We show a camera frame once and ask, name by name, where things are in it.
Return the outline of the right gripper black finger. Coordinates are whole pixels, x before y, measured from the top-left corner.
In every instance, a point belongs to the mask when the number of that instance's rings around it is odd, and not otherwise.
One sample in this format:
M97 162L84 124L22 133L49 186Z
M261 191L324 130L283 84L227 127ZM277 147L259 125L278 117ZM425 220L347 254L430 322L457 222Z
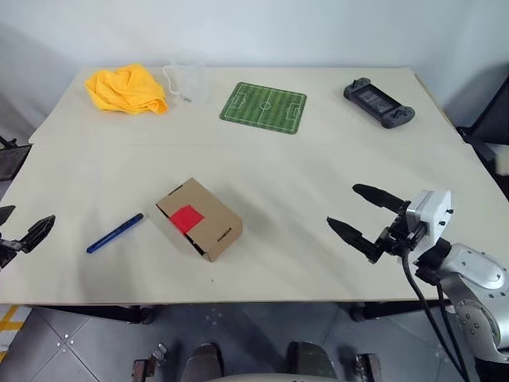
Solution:
M377 240L372 243L365 239L360 231L342 221L328 217L329 227L348 245L360 251L370 263L377 263L384 252L388 250L388 235L384 229Z
M355 184L352 186L352 189L366 201L380 208L389 209L399 216L405 216L406 210L410 205L409 201L404 201L385 190L370 185Z

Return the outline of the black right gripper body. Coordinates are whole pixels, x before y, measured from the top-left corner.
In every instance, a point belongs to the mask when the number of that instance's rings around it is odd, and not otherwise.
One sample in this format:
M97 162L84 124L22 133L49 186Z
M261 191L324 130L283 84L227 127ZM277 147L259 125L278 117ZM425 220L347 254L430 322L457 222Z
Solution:
M376 240L376 253L403 257L413 251L427 233L426 223L416 222L413 217L406 216L405 209L400 209L393 223L384 228Z

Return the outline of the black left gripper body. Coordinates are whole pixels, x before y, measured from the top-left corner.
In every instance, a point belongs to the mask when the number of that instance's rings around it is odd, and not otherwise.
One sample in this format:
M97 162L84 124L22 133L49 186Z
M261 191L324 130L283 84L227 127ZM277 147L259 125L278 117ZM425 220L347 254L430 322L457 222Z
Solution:
M0 268L5 268L21 250L22 243L17 240L0 239Z

